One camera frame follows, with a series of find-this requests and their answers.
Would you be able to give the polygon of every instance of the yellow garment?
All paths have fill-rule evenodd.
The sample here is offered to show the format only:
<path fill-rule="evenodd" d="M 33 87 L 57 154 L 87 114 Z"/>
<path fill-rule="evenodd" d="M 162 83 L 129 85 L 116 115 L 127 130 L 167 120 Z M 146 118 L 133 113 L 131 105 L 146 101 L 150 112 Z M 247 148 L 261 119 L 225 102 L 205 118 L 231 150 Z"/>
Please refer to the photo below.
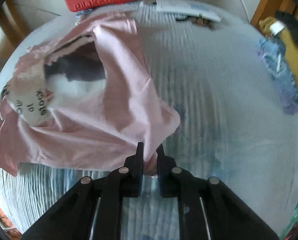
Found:
<path fill-rule="evenodd" d="M 277 20 L 273 17 L 268 17 L 265 20 L 260 21 L 259 26 L 261 31 L 264 34 L 271 36 L 270 26 L 276 21 Z M 285 60 L 288 62 L 290 70 L 298 85 L 298 47 L 294 44 L 287 28 L 284 28 L 278 35 L 285 46 Z"/>

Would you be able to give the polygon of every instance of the white tag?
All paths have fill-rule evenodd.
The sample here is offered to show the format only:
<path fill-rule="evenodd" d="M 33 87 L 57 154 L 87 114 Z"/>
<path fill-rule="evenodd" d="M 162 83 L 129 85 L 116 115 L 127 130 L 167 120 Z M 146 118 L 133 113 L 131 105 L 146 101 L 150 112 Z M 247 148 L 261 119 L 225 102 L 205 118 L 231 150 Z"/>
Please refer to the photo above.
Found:
<path fill-rule="evenodd" d="M 277 21 L 277 22 L 271 24 L 270 31 L 274 36 L 276 36 L 284 28 L 285 28 L 285 25 L 282 22 Z"/>
<path fill-rule="evenodd" d="M 46 93 L 42 61 L 14 77 L 7 85 L 7 102 L 29 125 L 37 126 L 50 118 L 47 104 L 52 95 Z"/>
<path fill-rule="evenodd" d="M 157 11 L 202 17 L 215 22 L 221 21 L 221 16 L 211 11 L 208 4 L 190 0 L 157 0 Z"/>

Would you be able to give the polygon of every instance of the yellow cloth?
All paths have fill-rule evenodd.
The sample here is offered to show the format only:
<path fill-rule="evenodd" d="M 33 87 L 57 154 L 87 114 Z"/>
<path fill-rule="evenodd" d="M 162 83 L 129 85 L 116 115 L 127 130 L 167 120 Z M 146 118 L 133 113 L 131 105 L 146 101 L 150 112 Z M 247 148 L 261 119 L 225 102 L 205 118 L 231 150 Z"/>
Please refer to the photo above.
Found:
<path fill-rule="evenodd" d="M 259 22 L 261 31 L 271 36 L 270 26 L 277 20 L 273 17 L 268 17 L 263 21 Z M 285 46 L 285 60 L 288 62 L 290 70 L 293 73 L 295 81 L 298 85 L 298 47 L 292 40 L 291 34 L 287 28 L 284 28 L 279 34 L 280 40 Z"/>

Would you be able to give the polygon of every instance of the pink fabric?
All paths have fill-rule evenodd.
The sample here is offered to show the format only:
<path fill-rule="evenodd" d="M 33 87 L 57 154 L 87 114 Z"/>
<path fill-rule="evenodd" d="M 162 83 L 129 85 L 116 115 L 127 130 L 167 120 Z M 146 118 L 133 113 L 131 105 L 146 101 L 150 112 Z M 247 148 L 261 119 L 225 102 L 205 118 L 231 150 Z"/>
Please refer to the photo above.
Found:
<path fill-rule="evenodd" d="M 49 109 L 52 118 L 38 127 L 30 127 L 2 100 L 0 168 L 8 173 L 17 176 L 19 163 L 111 171 L 144 142 L 145 172 L 155 174 L 155 150 L 176 130 L 180 118 L 157 96 L 133 19 L 121 12 L 87 19 L 60 41 L 35 46 L 19 59 L 14 74 L 90 31 L 106 71 L 105 90 Z"/>

